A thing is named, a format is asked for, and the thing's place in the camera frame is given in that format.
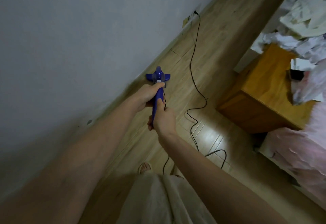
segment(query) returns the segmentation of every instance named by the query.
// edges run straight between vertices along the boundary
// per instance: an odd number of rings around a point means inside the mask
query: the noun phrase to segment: orange wooden furniture
[[[303,129],[315,101],[300,106],[291,103],[287,70],[296,55],[277,45],[265,52],[238,76],[219,101],[217,110],[248,133],[287,127]]]

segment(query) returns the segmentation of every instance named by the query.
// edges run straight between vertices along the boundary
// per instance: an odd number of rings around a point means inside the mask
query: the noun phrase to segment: pink fabric
[[[296,175],[298,183],[326,206],[326,102],[315,104],[304,130],[281,128],[265,142],[273,159]]]

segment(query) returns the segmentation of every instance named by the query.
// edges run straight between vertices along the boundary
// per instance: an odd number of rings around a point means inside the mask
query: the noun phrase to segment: clothing
[[[140,175],[121,209],[117,224],[216,224],[183,178],[152,172]]]

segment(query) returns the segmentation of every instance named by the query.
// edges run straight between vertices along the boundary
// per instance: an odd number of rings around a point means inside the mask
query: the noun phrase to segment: vacuum handle
[[[163,95],[163,88],[160,88],[157,90],[157,93],[154,96],[154,103],[153,103],[153,113],[152,113],[152,126],[154,127],[154,118],[155,118],[155,113],[157,110],[157,100],[161,99],[162,101],[164,100],[164,95]]]

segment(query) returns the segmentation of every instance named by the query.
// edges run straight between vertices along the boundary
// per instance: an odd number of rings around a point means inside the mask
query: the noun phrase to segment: purple vacuum cleaner
[[[161,70],[160,66],[157,66],[155,72],[153,74],[147,73],[146,74],[146,79],[149,81],[152,81],[154,84],[157,82],[164,82],[166,86],[166,81],[170,79],[171,75],[170,74],[164,74],[163,71]],[[160,88],[157,93],[154,96],[154,103],[153,103],[153,119],[152,119],[152,125],[154,127],[154,117],[157,109],[157,100],[161,99],[162,101],[164,100],[164,93],[163,93],[163,88]]]

